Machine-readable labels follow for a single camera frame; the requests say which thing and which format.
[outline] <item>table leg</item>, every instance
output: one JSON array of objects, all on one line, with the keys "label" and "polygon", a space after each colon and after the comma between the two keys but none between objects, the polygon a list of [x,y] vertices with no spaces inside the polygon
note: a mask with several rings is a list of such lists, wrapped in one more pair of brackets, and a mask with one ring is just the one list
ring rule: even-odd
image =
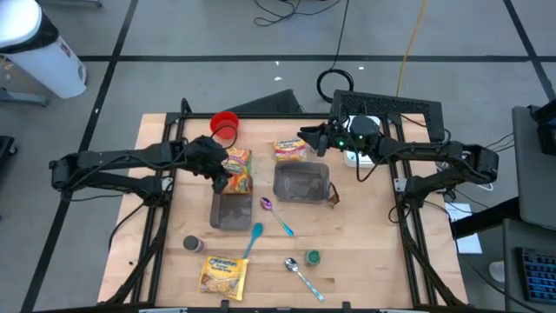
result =
[{"label": "table leg", "polygon": [[520,220],[520,201],[518,197],[451,223],[453,239],[470,236],[499,226],[505,218]]}]

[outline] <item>black cable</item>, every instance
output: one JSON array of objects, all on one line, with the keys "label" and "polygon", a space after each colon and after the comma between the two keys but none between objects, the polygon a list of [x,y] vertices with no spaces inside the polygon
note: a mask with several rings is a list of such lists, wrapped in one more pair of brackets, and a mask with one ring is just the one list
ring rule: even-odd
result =
[{"label": "black cable", "polygon": [[232,148],[232,147],[234,146],[235,142],[237,141],[237,128],[234,127],[234,126],[232,126],[232,125],[223,125],[223,126],[217,128],[217,129],[212,133],[212,135],[210,135],[210,137],[212,138],[212,137],[214,137],[214,136],[216,135],[217,132],[219,132],[220,130],[223,130],[223,129],[227,128],[227,127],[228,127],[228,128],[231,128],[232,130],[234,130],[234,140],[232,141],[232,143],[231,143],[228,147],[224,147],[225,150]]},{"label": "black cable", "polygon": [[493,150],[493,151],[500,150],[500,149],[505,148],[505,147],[507,147],[507,146],[509,146],[509,145],[512,145],[512,144],[514,144],[514,143],[515,143],[515,141],[514,141],[513,138],[512,138],[512,139],[511,139],[510,141],[508,141],[507,143],[503,143],[503,144],[498,145],[498,146],[496,146],[496,147],[492,147],[492,148],[490,148],[490,150]]},{"label": "black cable", "polygon": [[464,196],[465,198],[467,198],[467,200],[471,201],[472,203],[476,203],[480,206],[482,206],[485,209],[490,209],[490,207],[486,204],[480,203],[479,201],[473,200],[471,197],[469,197],[468,195],[464,194],[463,192],[457,190],[457,189],[453,189],[455,192],[459,193],[460,195]]},{"label": "black cable", "polygon": [[[282,20],[284,20],[284,19],[288,19],[288,18],[292,17],[292,16],[295,14],[295,12],[297,11],[297,7],[298,7],[299,4],[301,3],[301,0],[298,0],[298,2],[297,2],[296,5],[293,5],[292,3],[288,2],[288,1],[281,1],[281,2],[282,2],[282,3],[288,4],[288,5],[291,6],[291,8],[292,8],[291,12],[289,12],[289,13],[288,13],[287,15],[285,15],[285,16],[281,16],[281,15],[279,15],[279,14],[276,14],[276,13],[272,12],[271,10],[268,10],[268,9],[264,8],[264,7],[259,3],[258,0],[255,0],[255,4],[256,4],[259,8],[265,10],[266,12],[272,14],[272,15],[275,16],[275,17],[278,17],[278,19],[276,19],[276,20],[269,20],[269,19],[264,18],[264,17],[255,17],[255,18],[253,19],[253,23],[255,23],[257,26],[268,27],[268,26],[274,25],[274,24],[276,24],[276,23],[278,23],[278,22],[280,22],[280,21],[282,21]],[[264,21],[265,23],[258,23],[257,21],[259,21],[259,20]]]},{"label": "black cable", "polygon": [[100,199],[100,198],[118,197],[118,196],[123,196],[123,195],[100,195],[100,196],[90,196],[90,197],[81,198],[81,199],[64,198],[63,200],[68,201],[68,202],[84,202],[84,201],[95,200],[95,199]]},{"label": "black cable", "polygon": [[151,163],[151,162],[145,160],[144,158],[142,158],[140,156],[129,156],[129,157],[133,157],[135,160],[139,160],[139,161],[145,163],[145,165],[152,170],[168,170],[168,169],[171,169],[171,168],[174,167],[174,164],[176,164],[177,161],[180,159],[180,157],[182,157],[183,154],[185,154],[185,151],[187,151],[187,149],[189,147],[189,140],[185,137],[182,137],[182,140],[185,142],[185,144],[184,144],[185,148],[183,148],[183,150],[180,151],[180,153],[177,156],[175,156],[175,158],[172,161],[170,161],[170,163],[168,163],[166,165],[162,165],[162,166],[156,165],[154,163]]},{"label": "black cable", "polygon": [[490,144],[486,145],[485,148],[488,148],[488,147],[494,146],[495,144],[501,143],[504,139],[510,137],[511,135],[513,135],[513,133],[503,136],[499,141],[497,141],[495,143],[490,143]]},{"label": "black cable", "polygon": [[502,152],[502,151],[504,151],[504,150],[508,150],[508,149],[513,148],[513,147],[514,147],[514,145],[512,144],[512,145],[509,146],[509,147],[505,147],[504,149],[496,150],[495,152],[496,152],[496,153],[500,153],[500,152]]},{"label": "black cable", "polygon": [[[341,108],[342,108],[342,107],[344,107],[346,110],[348,110],[348,109],[345,107],[345,105],[344,105],[343,103],[341,103],[341,104],[340,104],[340,108],[339,108],[339,110],[338,110],[339,115],[340,115],[340,113],[341,113]],[[417,124],[417,125],[419,125],[419,126],[421,126],[421,127],[424,127],[424,128],[427,127],[425,124],[419,123],[419,122],[417,122],[417,121],[414,121],[413,119],[411,119],[411,118],[409,118],[409,117],[406,117],[405,115],[403,115],[403,114],[401,114],[401,113],[398,113],[398,112],[388,112],[387,114],[389,114],[389,113],[394,113],[394,114],[396,114],[396,115],[399,115],[400,117],[403,117],[403,118],[407,119],[409,122],[415,123],[415,124]],[[347,138],[351,141],[351,144],[354,146],[354,142],[353,142],[353,140],[351,139],[351,137],[347,134],[346,128],[343,126],[343,123],[342,123],[341,127],[342,127],[343,130],[344,130],[344,135],[347,136]],[[448,144],[450,143],[450,140],[452,140],[452,133],[450,132],[450,130],[447,130],[447,129],[445,129],[445,128],[442,128],[442,130],[444,130],[444,131],[447,133],[447,139],[446,139],[443,143],[440,144],[440,147],[445,147],[446,145],[448,145]],[[363,179],[361,179],[360,172],[359,172],[359,169],[360,169],[360,167],[359,167],[359,152],[357,151],[357,149],[355,149],[355,170],[356,170],[356,174],[357,174],[357,180],[358,180],[360,183],[366,181],[366,180],[371,176],[371,174],[373,174],[374,170],[376,170],[376,168],[377,168],[378,165],[380,165],[380,164],[383,163],[384,161],[387,161],[388,158],[392,157],[394,154],[396,154],[396,153],[398,153],[398,152],[401,152],[401,151],[403,151],[403,150],[409,150],[409,149],[412,149],[412,147],[409,146],[409,147],[399,148],[399,149],[395,150],[394,152],[392,152],[392,153],[390,153],[390,154],[384,156],[377,164],[375,164],[375,165],[373,166],[373,168],[365,175],[365,177],[364,177]]]},{"label": "black cable", "polygon": [[446,202],[446,203],[450,204],[450,206],[451,206],[452,208],[458,210],[459,212],[468,213],[468,214],[471,214],[471,215],[472,215],[472,214],[475,214],[475,213],[472,212],[472,211],[462,210],[462,209],[458,208],[457,206],[453,205],[453,203],[450,203],[450,202]]},{"label": "black cable", "polygon": [[[80,179],[78,179],[74,184],[72,184],[71,187],[68,188],[68,190],[69,190],[69,191],[72,191],[76,186],[78,186],[82,181],[84,181],[84,180],[85,180],[86,178],[88,178],[89,176],[91,176],[91,175],[97,173],[97,171],[102,170],[102,169],[105,168],[106,166],[111,165],[112,163],[114,163],[114,162],[116,162],[116,161],[119,161],[120,159],[123,159],[123,158],[125,158],[125,156],[119,156],[119,157],[117,157],[117,158],[115,158],[115,159],[113,159],[113,160],[111,160],[111,161],[109,161],[109,162],[107,162],[107,163],[104,163],[104,164],[102,164],[102,165],[100,165],[100,166],[94,168],[92,171],[90,171],[89,173],[85,174],[83,177],[81,177]],[[71,179],[73,178],[73,176],[76,175],[76,174],[77,174],[77,172],[75,172],[75,173],[72,175],[72,177],[70,178],[70,181],[71,181]]]},{"label": "black cable", "polygon": [[338,70],[338,69],[334,68],[334,66],[336,65],[336,62],[338,61],[338,56],[340,55],[341,39],[343,38],[344,27],[346,26],[346,17],[348,16],[348,7],[349,7],[349,0],[346,0],[346,9],[344,10],[344,17],[343,17],[343,20],[341,22],[340,39],[338,40],[338,47],[336,48],[336,55],[334,57],[334,62],[332,63],[332,66],[330,66],[330,69],[323,71],[316,79],[316,91],[319,93],[321,98],[328,103],[332,103],[333,99],[331,97],[327,97],[324,94],[324,92],[322,92],[321,83],[322,83],[322,78],[324,78],[324,76],[326,76],[330,73],[336,73],[336,74],[339,74],[340,76],[346,78],[347,83],[349,84],[349,91],[354,91],[354,78],[349,73],[347,73],[345,70]]},{"label": "black cable", "polygon": [[[429,202],[429,201],[427,201],[427,200],[425,200],[425,203],[431,204],[431,205],[433,205],[434,207],[436,207],[436,208],[438,208],[438,209],[440,209],[440,210],[443,210],[443,211],[448,215],[448,218],[450,218],[450,214],[449,214],[448,210],[446,210],[445,208],[442,208],[442,207],[439,206],[438,204]],[[457,209],[457,210],[460,210],[459,208],[456,208],[453,204],[451,204],[451,203],[449,203],[449,202],[447,202],[447,203],[450,204],[450,205],[452,205],[453,208],[455,208],[455,209]],[[508,295],[504,290],[501,290],[501,289],[498,288],[496,285],[494,285],[493,283],[491,283],[484,275],[482,275],[477,269],[475,269],[471,264],[469,264],[469,262],[468,262],[463,256],[460,255],[460,248],[458,247],[458,241],[457,241],[457,240],[454,240],[454,242],[455,242],[455,245],[456,245],[456,251],[458,252],[458,257],[459,257],[459,259],[460,259],[460,260],[463,260],[463,262],[464,262],[465,264],[467,264],[467,266],[470,267],[475,273],[477,273],[477,275],[479,275],[479,277],[480,277],[482,280],[484,280],[485,283],[487,283],[489,286],[491,286],[493,289],[495,289],[496,291],[498,291],[498,292],[499,292],[500,294],[502,294],[503,296],[507,296],[510,300],[512,300],[512,301],[514,301],[515,303],[521,305],[522,307],[524,307],[524,308],[526,308],[526,309],[528,309],[528,310],[530,310],[530,311],[532,311],[532,312],[535,312],[535,313],[543,313],[542,311],[536,310],[535,308],[530,307],[530,306],[528,306],[528,305],[522,303],[521,301],[515,299],[514,297]]]},{"label": "black cable", "polygon": [[[415,120],[413,120],[413,119],[411,119],[411,118],[409,118],[409,117],[406,117],[405,115],[403,115],[403,114],[401,114],[401,113],[389,111],[389,112],[387,113],[387,115],[390,114],[390,113],[395,114],[395,115],[398,115],[398,116],[400,116],[400,117],[403,117],[403,118],[407,119],[409,122],[414,123],[414,124],[417,124],[417,125],[419,125],[420,127],[426,128],[426,129],[427,129],[427,126],[426,126],[424,123],[419,123],[419,122],[417,122],[417,121],[415,121]],[[450,143],[450,140],[452,140],[452,132],[451,132],[450,130],[447,130],[447,129],[443,128],[443,127],[434,127],[433,129],[434,129],[434,130],[442,130],[442,131],[444,131],[445,133],[448,134],[447,139],[444,140],[444,142],[440,143],[440,147],[441,147],[441,148],[446,147],[446,146]]]},{"label": "black cable", "polygon": [[294,15],[302,15],[302,16],[306,16],[306,17],[311,17],[311,16],[320,14],[320,13],[324,12],[325,10],[328,10],[328,9],[332,8],[333,6],[338,4],[338,2],[340,2],[340,0],[336,0],[336,2],[330,4],[328,7],[324,8],[322,10],[318,10],[316,12],[311,12],[311,13],[298,12],[297,11],[297,9],[299,8],[299,6],[301,4],[301,0],[298,0],[297,4],[293,4],[293,3],[290,3],[289,1],[284,1],[284,0],[282,0],[281,2],[287,4],[291,7],[291,11],[287,15],[283,16],[283,15],[277,14],[277,13],[265,8],[264,6],[262,6],[262,4],[260,4],[258,0],[255,0],[255,4],[259,8],[261,8],[262,10],[266,11],[267,13],[269,13],[269,14],[275,16],[275,17],[278,17],[278,19],[269,20],[269,19],[264,18],[264,17],[255,17],[253,19],[253,23],[255,23],[257,26],[268,27],[268,26],[274,25],[278,22],[281,22],[285,19],[289,19],[289,18],[293,17]]},{"label": "black cable", "polygon": [[523,302],[521,302],[520,300],[514,298],[513,296],[510,296],[509,294],[507,294],[504,290],[498,288],[494,283],[492,283],[490,280],[488,280],[484,275],[482,275],[479,270],[475,269],[463,256],[459,256],[459,259],[463,261],[463,263],[467,264],[467,266],[469,268],[471,268],[471,270],[473,270],[477,275],[479,275],[479,277],[485,281],[485,283],[487,283],[489,286],[491,286],[494,290],[498,291],[500,294],[502,294],[503,296],[506,296],[508,299],[514,301],[515,303],[519,304],[520,306],[524,307],[525,309],[530,310],[531,312],[534,313],[543,313],[541,310],[537,310],[534,307],[531,307]]},{"label": "black cable", "polygon": [[122,226],[122,224],[124,224],[127,220],[129,220],[135,213],[137,213],[137,211],[139,211],[139,209],[142,208],[144,204],[145,203],[139,204],[138,207],[136,207],[134,210],[131,211],[131,213],[129,213],[126,217],[124,217],[123,220],[120,221],[120,223],[118,223],[116,227],[112,230],[112,233],[110,234],[110,239],[108,241],[108,251],[110,251],[110,247],[112,247],[112,239],[114,239],[114,235],[116,234],[120,226]]},{"label": "black cable", "polygon": [[[394,211],[395,208],[396,206],[394,206],[388,212],[388,221],[390,221],[390,223],[400,223],[400,221],[395,221],[394,219],[392,219],[392,212]],[[404,221],[406,220],[406,218],[409,216],[410,213],[411,213],[411,208],[407,209],[407,213],[403,216]]]}]

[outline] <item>ramen noodle package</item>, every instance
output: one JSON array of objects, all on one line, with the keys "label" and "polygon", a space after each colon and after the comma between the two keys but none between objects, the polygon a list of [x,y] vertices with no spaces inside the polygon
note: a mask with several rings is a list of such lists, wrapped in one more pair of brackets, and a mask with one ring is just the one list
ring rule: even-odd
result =
[{"label": "ramen noodle package", "polygon": [[248,259],[230,260],[209,256],[202,266],[199,278],[199,292],[220,293],[241,301],[247,274]]},{"label": "ramen noodle package", "polygon": [[251,150],[230,148],[228,149],[228,162],[224,168],[233,176],[228,178],[228,185],[223,194],[252,194],[253,178],[251,178]]},{"label": "ramen noodle package", "polygon": [[299,138],[284,140],[275,143],[276,162],[280,161],[305,161],[307,147]]}]

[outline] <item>purple spoon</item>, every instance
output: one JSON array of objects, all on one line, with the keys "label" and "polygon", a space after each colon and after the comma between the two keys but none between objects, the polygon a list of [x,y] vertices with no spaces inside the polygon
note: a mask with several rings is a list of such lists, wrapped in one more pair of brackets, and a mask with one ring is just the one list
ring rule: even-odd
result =
[{"label": "purple spoon", "polygon": [[285,223],[284,221],[281,220],[281,218],[276,214],[276,212],[274,210],[272,210],[272,203],[270,202],[270,200],[268,200],[266,197],[261,197],[261,207],[263,210],[267,210],[272,212],[272,215],[275,216],[276,220],[278,220],[278,223],[280,223],[280,225],[282,226],[282,228],[286,231],[286,233],[288,234],[288,236],[294,236],[294,231],[292,229],[290,229]]}]

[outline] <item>plastic spoon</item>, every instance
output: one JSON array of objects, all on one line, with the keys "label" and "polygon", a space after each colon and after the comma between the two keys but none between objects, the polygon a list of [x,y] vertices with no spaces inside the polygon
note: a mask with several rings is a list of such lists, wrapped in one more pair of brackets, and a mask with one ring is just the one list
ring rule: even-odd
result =
[{"label": "plastic spoon", "polygon": [[276,212],[272,209],[272,203],[270,202],[270,200],[268,200],[266,197],[262,197],[261,198],[261,207],[264,210],[268,210],[270,212],[272,212],[272,215],[275,216],[276,220],[278,221],[278,223],[280,223],[280,225],[282,226],[282,228],[286,231],[286,233],[288,234],[288,236],[294,236],[294,231],[292,229],[290,229],[285,223],[284,221],[281,220],[281,218],[276,214]]},{"label": "plastic spoon", "polygon": [[253,247],[253,243],[255,243],[255,240],[262,235],[263,230],[264,228],[262,227],[261,223],[256,223],[255,226],[253,226],[253,230],[251,231],[251,242],[249,243],[249,246],[247,246],[247,249],[243,254],[243,258],[247,258],[249,252],[251,252],[251,247]]}]

